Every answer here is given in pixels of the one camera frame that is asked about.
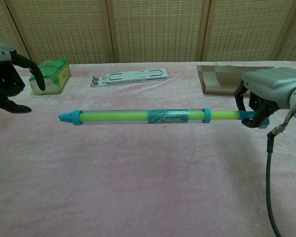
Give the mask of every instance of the green packaging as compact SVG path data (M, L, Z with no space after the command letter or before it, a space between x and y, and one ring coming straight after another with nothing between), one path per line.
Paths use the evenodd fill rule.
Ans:
M43 74L46 90L39 89L34 76L30 77L30 85L35 94L47 95L60 93L71 76L66 59L44 61L39 65Z

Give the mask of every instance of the table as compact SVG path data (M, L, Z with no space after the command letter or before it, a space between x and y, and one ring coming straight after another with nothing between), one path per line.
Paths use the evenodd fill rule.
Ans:
M196 66L288 66L296 62L70 65L63 92L34 95L29 71L13 98L33 109L0 110L0 237L273 236L265 202L266 130L210 124L74 126L75 109L236 110L233 97L203 95ZM167 81L92 88L91 75L166 68ZM296 236L296 119L276 137L274 217Z

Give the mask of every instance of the pink tablecloth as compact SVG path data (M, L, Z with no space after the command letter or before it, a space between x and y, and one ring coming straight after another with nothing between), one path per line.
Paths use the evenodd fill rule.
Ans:
M272 236L265 204L266 134L239 121L73 126L74 109L236 110L233 97L202 94L196 64L71 65L63 92L13 100L0 110L0 237ZM290 66L296 62L215 63ZM91 88L91 75L166 68L167 81ZM275 220L296 236L296 119L275 140Z

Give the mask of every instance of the black cable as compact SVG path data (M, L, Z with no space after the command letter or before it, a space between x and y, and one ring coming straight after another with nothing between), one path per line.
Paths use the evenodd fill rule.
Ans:
M271 132L268 133L267 135L267 162L266 162L266 179L265 179L266 180L266 206L267 206L268 218L270 220L275 236L281 237L281 234L278 231L274 221L272 206L271 206L270 171L271 171L271 158L273 153L274 137L275 136Z

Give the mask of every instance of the robotic hand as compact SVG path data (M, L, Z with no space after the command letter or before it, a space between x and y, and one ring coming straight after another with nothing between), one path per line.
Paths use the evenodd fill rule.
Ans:
M269 68L242 75L240 85L235 90L236 104L245 111L243 94L250 90L249 106L256 111L253 119L242 120L250 128L259 127L270 115L279 109L290 109L284 127L291 117L296 118L296 70L292 68Z
M17 105L8 97L19 94L25 87L13 65L29 68L41 90L45 90L43 75L37 64L26 57L17 54L13 46L0 42L0 108L15 114L32 111L24 105Z

